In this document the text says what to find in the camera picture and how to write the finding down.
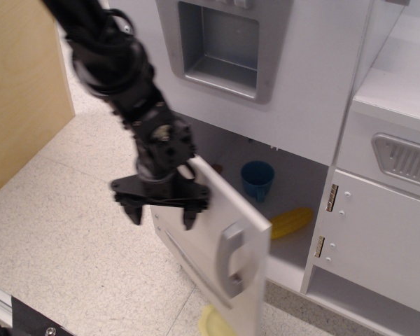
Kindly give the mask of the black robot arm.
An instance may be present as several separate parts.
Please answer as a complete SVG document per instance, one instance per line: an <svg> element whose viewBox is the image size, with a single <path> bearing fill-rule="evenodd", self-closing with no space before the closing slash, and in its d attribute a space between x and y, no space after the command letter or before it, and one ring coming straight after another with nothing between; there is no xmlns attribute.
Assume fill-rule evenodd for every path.
<svg viewBox="0 0 420 336"><path fill-rule="evenodd" d="M116 21L128 17L98 1L44 4L66 33L80 82L134 134L137 173L111 182L115 200L136 225L145 205L182 208L185 229L192 229L210 199L207 187L179 172L195 156L193 134L154 84L155 70L135 30L126 32Z"/></svg>

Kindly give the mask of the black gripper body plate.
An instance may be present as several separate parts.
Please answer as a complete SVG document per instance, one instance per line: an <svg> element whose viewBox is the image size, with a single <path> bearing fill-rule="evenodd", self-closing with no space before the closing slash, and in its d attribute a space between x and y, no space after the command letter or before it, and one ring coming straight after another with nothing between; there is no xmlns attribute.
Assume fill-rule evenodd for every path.
<svg viewBox="0 0 420 336"><path fill-rule="evenodd" d="M119 178L111 182L115 200L134 212L145 205L179 207L201 212L209 205L210 191L193 179L174 172L162 180L148 181L140 174Z"/></svg>

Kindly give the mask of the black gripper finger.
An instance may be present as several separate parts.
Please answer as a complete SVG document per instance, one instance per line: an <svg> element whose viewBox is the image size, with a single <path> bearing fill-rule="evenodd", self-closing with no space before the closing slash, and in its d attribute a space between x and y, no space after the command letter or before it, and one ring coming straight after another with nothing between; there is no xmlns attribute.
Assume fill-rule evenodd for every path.
<svg viewBox="0 0 420 336"><path fill-rule="evenodd" d="M143 205L138 202L134 204L122 203L121 205L129 219L133 222L133 224L140 225L141 217L143 214Z"/></svg>
<svg viewBox="0 0 420 336"><path fill-rule="evenodd" d="M183 210L183 224L186 230L191 230L193 228L199 212L200 210L198 208L185 208Z"/></svg>

